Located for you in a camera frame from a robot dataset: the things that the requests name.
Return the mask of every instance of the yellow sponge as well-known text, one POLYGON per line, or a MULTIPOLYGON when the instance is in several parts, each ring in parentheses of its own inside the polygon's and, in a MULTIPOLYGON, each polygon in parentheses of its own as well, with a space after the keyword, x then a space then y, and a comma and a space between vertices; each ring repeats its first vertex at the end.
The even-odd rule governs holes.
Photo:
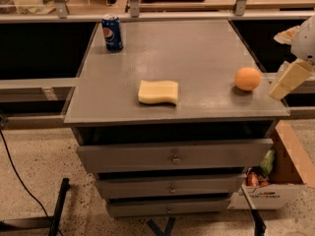
POLYGON ((146 104, 178 102, 178 83, 173 81, 140 82, 139 101, 146 104))
POLYGON ((282 99, 312 76, 313 66, 302 59, 288 65, 283 75, 271 86, 269 96, 282 99))

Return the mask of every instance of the terrazzo floor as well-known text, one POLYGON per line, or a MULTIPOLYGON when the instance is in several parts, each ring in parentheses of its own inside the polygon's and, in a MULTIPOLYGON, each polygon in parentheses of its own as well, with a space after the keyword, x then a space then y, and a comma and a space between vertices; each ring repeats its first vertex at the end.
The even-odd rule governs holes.
MULTIPOLYGON (((315 120, 290 120, 296 135, 315 162, 315 120)), ((9 119, 3 134, 12 159, 25 184, 50 215, 62 178, 70 179, 60 222, 64 236, 155 236, 147 222, 152 219, 163 231, 168 218, 111 218, 105 202, 94 186, 94 176, 86 173, 76 155, 78 144, 69 128, 61 128, 60 117, 9 119)), ((0 141, 0 220, 44 216, 40 206, 26 193, 9 164, 0 141)), ((267 224, 265 235, 315 235, 315 190, 306 188, 279 210, 261 210, 267 224)), ((171 236, 254 235, 249 210, 175 216, 171 236)), ((48 235, 48 229, 0 232, 2 236, 48 235)))

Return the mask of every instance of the blue soda can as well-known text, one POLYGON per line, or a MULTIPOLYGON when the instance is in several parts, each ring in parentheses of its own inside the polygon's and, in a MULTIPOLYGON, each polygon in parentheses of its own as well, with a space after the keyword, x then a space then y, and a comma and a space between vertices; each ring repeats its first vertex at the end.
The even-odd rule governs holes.
POLYGON ((106 16, 101 21, 101 24, 107 50, 113 52, 121 51, 124 45, 122 43, 120 23, 118 17, 110 15, 106 16))

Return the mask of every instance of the drawer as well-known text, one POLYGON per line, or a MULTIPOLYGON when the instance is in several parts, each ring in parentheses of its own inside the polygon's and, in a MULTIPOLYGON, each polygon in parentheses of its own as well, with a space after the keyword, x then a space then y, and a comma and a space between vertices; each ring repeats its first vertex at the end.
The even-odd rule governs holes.
POLYGON ((133 204, 107 204, 113 217, 142 215, 172 215, 183 213, 213 212, 227 209, 229 199, 183 200, 169 202, 138 202, 133 204))
POLYGON ((218 119, 211 122, 179 123, 173 123, 173 120, 164 121, 166 123, 158 121, 152 124, 121 125, 122 122, 113 126, 77 127, 76 132, 80 134, 82 145, 85 146, 249 140, 268 138, 275 119, 238 121, 218 119))
POLYGON ((271 139, 87 146, 78 156, 89 173, 259 165, 271 139))
POLYGON ((237 192, 246 174, 180 176, 96 181, 103 199, 203 195, 237 192))

